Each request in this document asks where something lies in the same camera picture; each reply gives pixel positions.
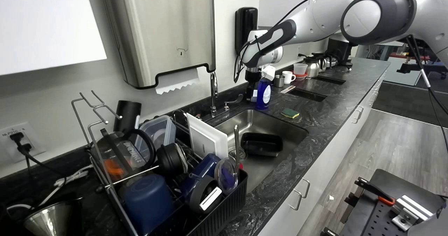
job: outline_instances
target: sponge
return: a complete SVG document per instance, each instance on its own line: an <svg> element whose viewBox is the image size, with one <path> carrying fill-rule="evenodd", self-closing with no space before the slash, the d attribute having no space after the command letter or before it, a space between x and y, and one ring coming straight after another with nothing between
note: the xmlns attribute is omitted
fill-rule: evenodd
<svg viewBox="0 0 448 236"><path fill-rule="evenodd" d="M299 112L297 112L297 111L295 111L295 110L292 110L292 109L290 109L290 108L285 108L285 109L283 109L283 111L281 112L281 114L284 115L284 116L286 116L286 117L288 117L288 118L291 118L291 119L294 119L294 118L296 118L297 116L300 115Z"/></svg>

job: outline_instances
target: stainless steel sink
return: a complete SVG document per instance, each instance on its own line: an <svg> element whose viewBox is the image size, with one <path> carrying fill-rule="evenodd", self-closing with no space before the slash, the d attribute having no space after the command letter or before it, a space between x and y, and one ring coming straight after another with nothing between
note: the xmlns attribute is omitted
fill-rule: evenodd
<svg viewBox="0 0 448 236"><path fill-rule="evenodd" d="M217 125L215 128L227 134L230 147L235 146L233 128L238 124L240 138L246 132L275 134L283 139L283 150L277 157L248 155L242 163L248 173L247 192L251 192L283 161L308 135L308 132L285 121L256 110L245 110Z"/></svg>

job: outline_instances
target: dish rack wire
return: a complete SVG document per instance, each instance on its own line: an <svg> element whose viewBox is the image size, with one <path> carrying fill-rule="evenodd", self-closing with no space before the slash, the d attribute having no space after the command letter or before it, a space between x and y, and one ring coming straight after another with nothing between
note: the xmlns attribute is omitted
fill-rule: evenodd
<svg viewBox="0 0 448 236"><path fill-rule="evenodd" d="M96 97L96 99L99 100L99 104L93 105L91 102L89 102L86 97L83 95L83 93L80 94L80 98L72 100L72 108L75 112L76 118L78 120L78 123L81 127L81 130L83 131L85 141L87 142L87 146L91 147L93 144L95 148L98 148L96 139L94 137L92 127L99 125L101 123L107 125L109 124L109 121L105 120L101 114L99 114L98 109L100 108L106 108L111 112L115 118L121 119L122 116L117 115L117 113L114 112L108 105L105 104L105 102L92 90L91 93ZM85 101L87 105L93 110L93 112L96 114L96 116L99 118L98 121L90 123L87 126L87 131L89 133L89 136L92 140L92 142L89 141L88 135L85 132L83 122L81 121L81 118L79 116L79 113L77 111L77 108L75 106L76 102ZM182 124L178 123L175 118L171 118L171 121L174 123L174 125L182 132L189 135L189 130ZM176 138L176 143L178 143L185 151L185 155L187 157L187 165L190 170L192 170L195 166L194 164L199 164L199 162L202 160L200 156L197 156L195 153L193 153L193 150L186 145L184 142ZM120 182L126 181L131 179L132 177L136 177L140 174L144 174L147 172L150 172L157 168L158 166L154 166L150 169L144 170L142 172L139 172L137 174L134 174L132 176L123 178L119 181L112 182L111 177L107 173L106 166L104 164L104 160L102 158L101 153L99 150L95 150L96 156L98 156L98 161L95 160L93 156L90 157L91 163L93 165L93 168L99 178L99 181L101 182L101 185L104 187L104 191L109 197L109 200L112 203L112 206L114 207L119 219L125 226L126 230L128 231L128 234L130 236L142 236L139 235L133 226L133 223L129 219L128 215L126 214L126 211L123 207L123 201L120 200L115 187ZM218 235L220 231L224 229L224 227L230 222L230 220L242 209L242 207L245 205L245 198L246 198L246 190L247 190L247 179L248 175L245 171L239 170L238 174L238 186L233 190L229 195L227 195L219 205L213 209L212 212L210 212L208 215L197 215L191 212L182 201L181 201L181 195L179 192L173 191L173 186L176 188L178 186L177 182L173 180L171 183L168 183L168 185L171 185L170 191L171 196L173 198L173 203L175 204L175 210L170 215L168 219L166 219L161 225L159 225L155 230L153 230L151 233L147 234L147 236L215 236Z"/></svg>

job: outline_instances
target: paper towel dispenser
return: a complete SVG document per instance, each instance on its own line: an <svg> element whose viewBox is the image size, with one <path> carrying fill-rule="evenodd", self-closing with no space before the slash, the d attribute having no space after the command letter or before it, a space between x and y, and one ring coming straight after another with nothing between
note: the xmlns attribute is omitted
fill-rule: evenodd
<svg viewBox="0 0 448 236"><path fill-rule="evenodd" d="M124 80L138 89L160 77L215 70L213 0L104 0Z"/></svg>

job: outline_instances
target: drawer handle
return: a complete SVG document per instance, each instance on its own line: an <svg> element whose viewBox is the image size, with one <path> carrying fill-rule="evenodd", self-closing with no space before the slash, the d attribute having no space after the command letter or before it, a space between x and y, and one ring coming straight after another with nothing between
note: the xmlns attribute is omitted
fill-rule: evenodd
<svg viewBox="0 0 448 236"><path fill-rule="evenodd" d="M307 196L308 196L308 191L309 191L309 186L311 185L311 183L309 183L309 181L306 180L305 178L302 178L302 180L304 180L305 182L307 182L307 191L305 192L305 195L303 196L303 198L307 198Z"/></svg>
<svg viewBox="0 0 448 236"><path fill-rule="evenodd" d="M358 111L358 112L359 112L359 116L358 116L358 118L354 118L354 119L356 120L356 122L353 122L353 121L352 121L353 124L358 123L358 121L360 120L361 116L363 115L364 108L361 107L361 106L359 106L359 107L361 108L361 110L355 110L355 111Z"/></svg>
<svg viewBox="0 0 448 236"><path fill-rule="evenodd" d="M297 191L296 189L293 189L293 191L295 191L297 194L299 194L299 200L297 201L297 205L296 205L296 207L291 206L290 204L288 204L288 205L289 205L289 207L291 207L291 209L293 209L293 210L299 210L300 202L302 201L302 193L300 193L300 192Z"/></svg>

